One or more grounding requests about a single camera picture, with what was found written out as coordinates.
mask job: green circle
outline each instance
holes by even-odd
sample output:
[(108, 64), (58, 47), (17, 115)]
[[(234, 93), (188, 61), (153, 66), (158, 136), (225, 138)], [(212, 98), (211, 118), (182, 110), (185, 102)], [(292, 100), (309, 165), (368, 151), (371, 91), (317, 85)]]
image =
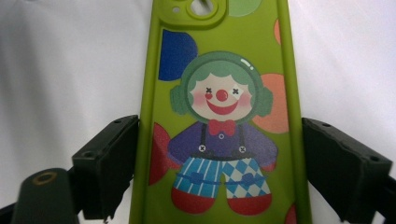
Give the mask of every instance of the green circle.
[(233, 17), (243, 17), (254, 12), (262, 0), (229, 0), (229, 14)]

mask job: camera cutout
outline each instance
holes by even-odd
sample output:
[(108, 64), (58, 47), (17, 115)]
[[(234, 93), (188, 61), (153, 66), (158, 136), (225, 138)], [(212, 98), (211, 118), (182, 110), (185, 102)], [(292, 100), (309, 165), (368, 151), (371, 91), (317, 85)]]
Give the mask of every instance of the camera cutout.
[(191, 11), (197, 16), (207, 16), (213, 11), (213, 3), (211, 0), (194, 0)]

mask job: clown mouth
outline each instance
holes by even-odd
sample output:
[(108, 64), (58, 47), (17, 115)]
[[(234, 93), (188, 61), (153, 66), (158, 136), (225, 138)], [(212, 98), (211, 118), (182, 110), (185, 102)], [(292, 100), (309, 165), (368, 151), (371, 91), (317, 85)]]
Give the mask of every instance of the clown mouth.
[(218, 105), (213, 105), (210, 104), (209, 101), (207, 101), (207, 105), (209, 105), (209, 108), (215, 112), (216, 114), (219, 115), (227, 115), (230, 114), (231, 112), (233, 112), (236, 109), (236, 106), (238, 105), (238, 102), (235, 102), (235, 104), (233, 105), (228, 105), (228, 106), (218, 106)]

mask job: red shoe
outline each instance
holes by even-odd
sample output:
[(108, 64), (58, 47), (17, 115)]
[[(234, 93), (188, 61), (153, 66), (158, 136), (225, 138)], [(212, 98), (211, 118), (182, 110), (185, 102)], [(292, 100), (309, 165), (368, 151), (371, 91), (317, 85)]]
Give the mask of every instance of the red shoe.
[(197, 215), (207, 211), (213, 205), (215, 199), (189, 194), (172, 188), (172, 202), (181, 211)]
[(271, 205), (272, 194), (249, 198), (231, 198), (227, 201), (235, 213), (245, 216), (255, 216), (268, 209)]

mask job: purple jacket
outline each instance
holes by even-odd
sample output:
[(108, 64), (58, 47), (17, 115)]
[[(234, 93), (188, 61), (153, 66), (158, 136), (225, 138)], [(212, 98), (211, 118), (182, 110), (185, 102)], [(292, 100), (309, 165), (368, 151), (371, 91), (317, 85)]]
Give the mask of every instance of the purple jacket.
[(202, 155), (211, 160), (253, 158), (260, 167), (265, 167), (276, 162), (277, 147), (247, 123), (238, 125), (234, 135), (229, 136), (222, 132), (211, 135), (205, 124), (196, 122), (169, 142), (168, 152), (168, 156), (178, 164), (189, 157)]

